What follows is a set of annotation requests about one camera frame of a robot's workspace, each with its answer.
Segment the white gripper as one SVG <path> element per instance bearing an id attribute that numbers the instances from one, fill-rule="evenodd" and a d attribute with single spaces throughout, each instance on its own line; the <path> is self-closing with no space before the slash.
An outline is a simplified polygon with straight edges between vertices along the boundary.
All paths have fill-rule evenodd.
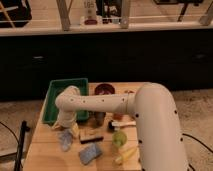
<path id="1" fill-rule="evenodd" d="M 52 125 L 52 130 L 61 130 L 62 127 L 69 128 L 71 127 L 72 135 L 75 138 L 79 137 L 79 127 L 76 123 L 77 113 L 76 112 L 66 112 L 66 111 L 59 111 L 57 121 Z"/>

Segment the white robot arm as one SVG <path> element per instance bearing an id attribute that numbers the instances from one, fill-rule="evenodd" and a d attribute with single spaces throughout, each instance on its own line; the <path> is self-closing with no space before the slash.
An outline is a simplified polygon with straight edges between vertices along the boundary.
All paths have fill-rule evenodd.
<path id="1" fill-rule="evenodd" d="M 180 120 L 170 91 L 144 83 L 135 93 L 81 96 L 69 86 L 55 100 L 60 126 L 71 124 L 79 110 L 129 114 L 136 121 L 141 171 L 187 171 Z"/>

